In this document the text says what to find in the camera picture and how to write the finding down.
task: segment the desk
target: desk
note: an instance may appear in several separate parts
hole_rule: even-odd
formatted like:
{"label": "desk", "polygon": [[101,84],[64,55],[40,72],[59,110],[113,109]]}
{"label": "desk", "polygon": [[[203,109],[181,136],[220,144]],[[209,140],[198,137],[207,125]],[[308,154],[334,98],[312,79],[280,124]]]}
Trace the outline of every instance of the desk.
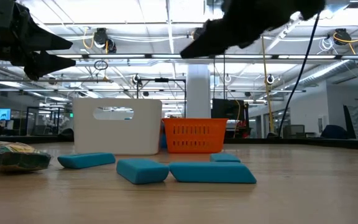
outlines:
{"label": "desk", "polygon": [[[72,143],[34,144],[57,157]],[[357,223],[358,150],[306,145],[225,145],[258,183],[133,185],[116,165],[0,174],[0,223]],[[117,156],[117,159],[129,158]],[[146,157],[168,164],[208,161],[209,154]]]}

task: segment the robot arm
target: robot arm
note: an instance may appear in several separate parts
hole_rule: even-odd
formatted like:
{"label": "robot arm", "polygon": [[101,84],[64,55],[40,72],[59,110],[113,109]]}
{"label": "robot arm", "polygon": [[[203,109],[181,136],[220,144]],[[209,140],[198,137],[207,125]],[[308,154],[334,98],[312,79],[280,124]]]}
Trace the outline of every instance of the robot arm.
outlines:
{"label": "robot arm", "polygon": [[201,35],[181,51],[182,58],[223,54],[229,47],[247,47],[265,30],[286,24],[300,11],[304,20],[325,7],[325,0],[224,0],[222,19],[205,22]]}
{"label": "robot arm", "polygon": [[28,8],[14,0],[0,0],[0,60],[23,66],[31,80],[74,66],[74,60],[46,52],[69,49],[72,45],[41,29],[31,18]]}

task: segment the white plastic bin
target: white plastic bin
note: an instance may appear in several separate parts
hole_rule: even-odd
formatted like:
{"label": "white plastic bin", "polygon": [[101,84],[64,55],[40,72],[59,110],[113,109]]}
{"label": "white plastic bin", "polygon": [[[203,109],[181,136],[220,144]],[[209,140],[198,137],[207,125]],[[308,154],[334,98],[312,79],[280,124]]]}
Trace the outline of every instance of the white plastic bin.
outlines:
{"label": "white plastic bin", "polygon": [[[133,109],[128,120],[96,119],[97,108]],[[75,149],[78,153],[125,155],[158,153],[162,102],[149,99],[76,98],[73,102]]]}

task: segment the metal frame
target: metal frame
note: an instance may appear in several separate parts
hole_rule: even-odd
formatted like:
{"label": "metal frame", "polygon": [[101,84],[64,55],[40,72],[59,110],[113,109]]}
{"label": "metal frame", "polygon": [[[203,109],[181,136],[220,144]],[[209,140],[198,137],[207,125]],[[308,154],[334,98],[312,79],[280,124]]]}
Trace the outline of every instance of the metal frame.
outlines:
{"label": "metal frame", "polygon": [[[145,81],[145,83],[143,84],[142,88],[139,89],[139,82],[141,81]],[[185,79],[174,79],[174,78],[140,78],[136,81],[136,98],[139,99],[139,92],[149,83],[149,82],[159,82],[159,83],[168,83],[168,82],[174,82],[175,84],[177,84],[177,86],[179,86],[179,88],[181,88],[181,90],[179,91],[184,91],[185,92],[185,118],[186,118],[186,105],[187,105],[187,86],[186,86],[186,80]],[[180,87],[180,85],[177,82],[183,82],[185,83],[185,89],[183,89],[182,87]]]}
{"label": "metal frame", "polygon": [[29,113],[30,113],[30,109],[33,110],[39,110],[39,111],[50,111],[50,119],[52,119],[52,114],[57,112],[57,121],[56,121],[56,117],[53,116],[53,123],[56,123],[57,125],[57,134],[59,134],[59,117],[60,117],[60,112],[64,113],[64,112],[72,112],[72,110],[68,110],[66,108],[61,108],[59,106],[28,106],[27,110],[26,110],[26,114],[25,114],[25,135],[27,135],[28,133],[28,125],[29,125]]}

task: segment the black cable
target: black cable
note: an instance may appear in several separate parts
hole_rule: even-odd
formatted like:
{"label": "black cable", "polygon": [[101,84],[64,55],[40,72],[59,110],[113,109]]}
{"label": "black cable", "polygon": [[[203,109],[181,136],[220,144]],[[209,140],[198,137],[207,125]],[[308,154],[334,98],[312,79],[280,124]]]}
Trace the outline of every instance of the black cable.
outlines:
{"label": "black cable", "polygon": [[214,57],[214,98],[215,99],[216,75],[215,75],[215,57]]}
{"label": "black cable", "polygon": [[223,53],[223,99],[226,99],[226,54]]}
{"label": "black cable", "polygon": [[308,46],[308,49],[306,50],[305,59],[303,59],[303,63],[302,63],[302,67],[301,67],[301,71],[300,71],[300,73],[299,73],[298,79],[296,80],[295,86],[293,87],[293,89],[292,89],[292,91],[291,91],[291,94],[290,94],[290,97],[288,98],[287,105],[285,105],[283,118],[281,119],[280,127],[279,127],[278,133],[277,133],[277,134],[278,134],[278,137],[281,136],[281,130],[282,130],[282,128],[283,128],[283,123],[284,123],[285,115],[287,114],[287,110],[288,110],[288,107],[289,107],[289,105],[290,105],[290,101],[291,101],[291,99],[292,99],[293,93],[295,92],[295,90],[296,90],[296,88],[297,88],[297,86],[298,86],[298,84],[299,84],[299,81],[300,81],[300,79],[301,79],[303,70],[305,69],[306,61],[308,60],[308,56],[309,56],[309,53],[310,53],[310,48],[311,48],[311,45],[313,44],[314,33],[316,32],[316,28],[317,28],[317,24],[318,24],[319,19],[320,19],[320,13],[317,14],[316,22],[314,22],[313,30],[311,31],[309,46]]}

